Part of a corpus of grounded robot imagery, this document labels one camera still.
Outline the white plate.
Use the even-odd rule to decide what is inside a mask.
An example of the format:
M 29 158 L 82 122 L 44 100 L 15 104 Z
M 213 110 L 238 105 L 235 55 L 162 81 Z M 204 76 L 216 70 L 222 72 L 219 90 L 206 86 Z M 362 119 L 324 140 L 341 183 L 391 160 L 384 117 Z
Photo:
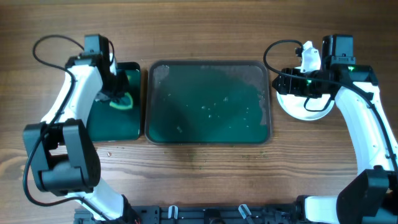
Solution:
M 323 94 L 320 98 L 309 98 L 295 95 L 280 95 L 277 101 L 281 108 L 292 117 L 303 121 L 315 121 L 326 116 L 335 105 L 330 94 Z

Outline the green yellow scrub sponge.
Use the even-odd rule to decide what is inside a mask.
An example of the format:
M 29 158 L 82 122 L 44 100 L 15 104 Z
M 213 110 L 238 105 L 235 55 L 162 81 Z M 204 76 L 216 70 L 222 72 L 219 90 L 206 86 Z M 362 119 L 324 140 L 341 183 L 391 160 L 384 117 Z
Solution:
M 111 92 L 109 105 L 117 110 L 131 110 L 133 99 L 130 94 L 130 83 L 125 73 L 116 75 L 116 83 Z

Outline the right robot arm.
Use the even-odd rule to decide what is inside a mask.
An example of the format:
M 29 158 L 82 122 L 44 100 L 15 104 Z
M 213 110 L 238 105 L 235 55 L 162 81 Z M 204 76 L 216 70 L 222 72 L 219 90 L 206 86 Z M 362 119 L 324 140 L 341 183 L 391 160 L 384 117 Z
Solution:
M 295 54 L 300 66 L 279 70 L 272 81 L 277 101 L 302 121 L 321 119 L 336 106 L 348 127 L 358 174 L 336 196 L 299 196 L 292 221 L 396 223 L 397 141 L 373 68 L 357 64 L 351 35 L 327 35 L 321 49 L 299 42 Z

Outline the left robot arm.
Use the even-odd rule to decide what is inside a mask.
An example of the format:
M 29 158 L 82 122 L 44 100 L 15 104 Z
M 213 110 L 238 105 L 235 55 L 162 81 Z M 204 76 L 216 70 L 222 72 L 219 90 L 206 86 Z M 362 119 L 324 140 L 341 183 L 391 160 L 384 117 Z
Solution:
M 39 63 L 65 73 L 63 86 L 49 112 L 22 134 L 27 161 L 22 187 L 30 203 L 53 207 L 70 201 L 84 206 L 100 223 L 141 223 L 128 199 L 102 178 L 98 153 L 86 128 L 94 102 L 126 111 L 134 107 L 125 72 L 117 69 L 113 43 L 100 34 L 85 36 L 82 53 L 64 66 L 37 56 L 41 37 L 32 48 Z

